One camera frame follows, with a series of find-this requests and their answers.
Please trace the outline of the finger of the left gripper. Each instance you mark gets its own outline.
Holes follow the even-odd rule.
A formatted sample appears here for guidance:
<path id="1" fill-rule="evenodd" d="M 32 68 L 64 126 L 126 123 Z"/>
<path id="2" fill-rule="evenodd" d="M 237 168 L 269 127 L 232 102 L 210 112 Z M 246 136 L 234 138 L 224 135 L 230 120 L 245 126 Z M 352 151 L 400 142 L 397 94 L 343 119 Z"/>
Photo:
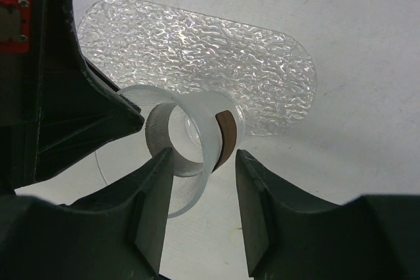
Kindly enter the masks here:
<path id="1" fill-rule="evenodd" d="M 46 0 L 44 21 L 36 182 L 55 177 L 144 123 L 140 109 L 81 52 L 73 0 Z"/>

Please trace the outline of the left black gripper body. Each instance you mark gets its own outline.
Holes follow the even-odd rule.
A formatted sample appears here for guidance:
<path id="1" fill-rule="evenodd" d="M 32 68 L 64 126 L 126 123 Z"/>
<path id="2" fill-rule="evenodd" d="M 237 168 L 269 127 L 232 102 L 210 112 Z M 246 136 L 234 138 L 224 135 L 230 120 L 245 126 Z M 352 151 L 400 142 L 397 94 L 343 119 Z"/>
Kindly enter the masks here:
<path id="1" fill-rule="evenodd" d="M 35 182 L 43 0 L 1 0 L 1 194 Z"/>

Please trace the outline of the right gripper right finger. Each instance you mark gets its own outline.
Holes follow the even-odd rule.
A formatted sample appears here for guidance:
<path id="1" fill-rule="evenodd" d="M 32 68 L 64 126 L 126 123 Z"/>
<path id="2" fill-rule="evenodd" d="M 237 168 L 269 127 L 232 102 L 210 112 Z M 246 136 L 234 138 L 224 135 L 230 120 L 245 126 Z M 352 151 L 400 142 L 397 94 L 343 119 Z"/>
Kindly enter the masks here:
<path id="1" fill-rule="evenodd" d="M 236 153 L 253 279 L 418 279 L 419 197 L 363 195 L 336 205 Z"/>

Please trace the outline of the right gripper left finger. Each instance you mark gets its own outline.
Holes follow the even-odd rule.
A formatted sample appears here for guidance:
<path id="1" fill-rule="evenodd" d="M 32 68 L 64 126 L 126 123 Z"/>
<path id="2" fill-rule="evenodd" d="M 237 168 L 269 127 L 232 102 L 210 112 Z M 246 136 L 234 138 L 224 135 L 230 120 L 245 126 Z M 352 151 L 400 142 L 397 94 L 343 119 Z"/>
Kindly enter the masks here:
<path id="1" fill-rule="evenodd" d="M 173 185 L 166 148 L 77 200 L 1 198 L 2 279 L 157 279 Z"/>

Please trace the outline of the clear textured oval tray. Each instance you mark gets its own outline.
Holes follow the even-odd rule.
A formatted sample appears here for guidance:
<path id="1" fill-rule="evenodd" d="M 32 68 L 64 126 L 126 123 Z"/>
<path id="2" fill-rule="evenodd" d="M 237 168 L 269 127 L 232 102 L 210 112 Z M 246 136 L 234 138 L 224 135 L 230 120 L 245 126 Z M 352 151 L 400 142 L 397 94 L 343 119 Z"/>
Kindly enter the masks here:
<path id="1" fill-rule="evenodd" d="M 77 35 L 83 54 L 119 87 L 228 93 L 253 136 L 296 125 L 316 97 L 310 55 L 280 31 L 143 0 L 100 0 Z"/>

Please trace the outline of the clear cup brown base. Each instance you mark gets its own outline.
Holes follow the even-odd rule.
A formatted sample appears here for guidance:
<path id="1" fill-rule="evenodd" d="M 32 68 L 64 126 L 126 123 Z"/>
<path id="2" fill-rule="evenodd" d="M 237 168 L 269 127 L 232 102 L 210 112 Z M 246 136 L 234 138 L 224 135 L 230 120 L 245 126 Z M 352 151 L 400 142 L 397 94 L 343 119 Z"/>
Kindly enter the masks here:
<path id="1" fill-rule="evenodd" d="M 151 156 L 173 150 L 169 218 L 189 211 L 203 195 L 209 177 L 229 160 L 245 132 L 240 105 L 226 92 L 178 93 L 133 85 L 119 94 L 140 108 L 140 143 Z"/>

